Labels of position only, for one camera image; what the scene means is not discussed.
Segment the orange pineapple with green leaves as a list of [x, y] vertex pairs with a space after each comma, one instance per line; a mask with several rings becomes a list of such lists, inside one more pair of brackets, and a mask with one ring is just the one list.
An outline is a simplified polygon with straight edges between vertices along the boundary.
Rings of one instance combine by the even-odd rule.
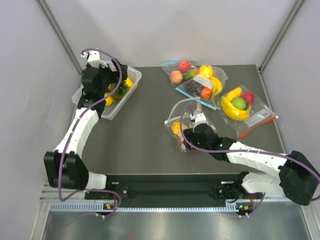
[[[112, 92], [116, 88], [117, 84], [112, 83], [109, 86], [111, 87], [112, 89], [111, 92]], [[127, 94], [128, 91], [129, 91], [129, 88], [126, 87], [125, 83], [121, 83], [112, 96], [117, 100], [121, 100]]]

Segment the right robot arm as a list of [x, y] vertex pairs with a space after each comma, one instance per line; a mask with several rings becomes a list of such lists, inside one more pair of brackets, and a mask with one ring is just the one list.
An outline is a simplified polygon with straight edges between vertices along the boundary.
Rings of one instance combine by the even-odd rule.
[[206, 123], [185, 129], [181, 134], [188, 146], [216, 160], [257, 170], [240, 174], [239, 181], [233, 185], [233, 192], [239, 198], [255, 193], [282, 195], [302, 206], [319, 200], [315, 193], [320, 174], [299, 151], [285, 154], [250, 147], [232, 138], [219, 137]]

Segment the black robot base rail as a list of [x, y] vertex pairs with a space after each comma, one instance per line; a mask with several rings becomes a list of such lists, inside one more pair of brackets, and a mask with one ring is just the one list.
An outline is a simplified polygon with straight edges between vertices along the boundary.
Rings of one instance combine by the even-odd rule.
[[109, 174], [106, 189], [116, 192], [124, 206], [178, 206], [195, 202], [209, 206], [225, 200], [258, 200], [263, 192], [248, 193], [240, 173]]

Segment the polka dot zip bag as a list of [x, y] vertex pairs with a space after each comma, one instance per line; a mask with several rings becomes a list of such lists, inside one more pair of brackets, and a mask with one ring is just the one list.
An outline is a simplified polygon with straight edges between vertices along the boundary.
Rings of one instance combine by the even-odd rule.
[[193, 147], [212, 150], [220, 140], [217, 129], [202, 111], [199, 97], [175, 104], [164, 125], [177, 139], [182, 152], [189, 152]]

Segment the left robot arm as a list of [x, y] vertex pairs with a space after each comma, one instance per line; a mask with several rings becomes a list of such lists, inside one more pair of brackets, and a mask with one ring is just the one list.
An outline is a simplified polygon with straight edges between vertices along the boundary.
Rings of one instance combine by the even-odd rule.
[[116, 70], [109, 65], [93, 67], [87, 64], [81, 72], [82, 90], [77, 103], [75, 117], [62, 141], [45, 153], [43, 161], [52, 188], [86, 190], [96, 189], [102, 198], [109, 198], [114, 191], [104, 174], [88, 171], [82, 161], [87, 139], [102, 116], [107, 90], [125, 86], [128, 66], [112, 61]]

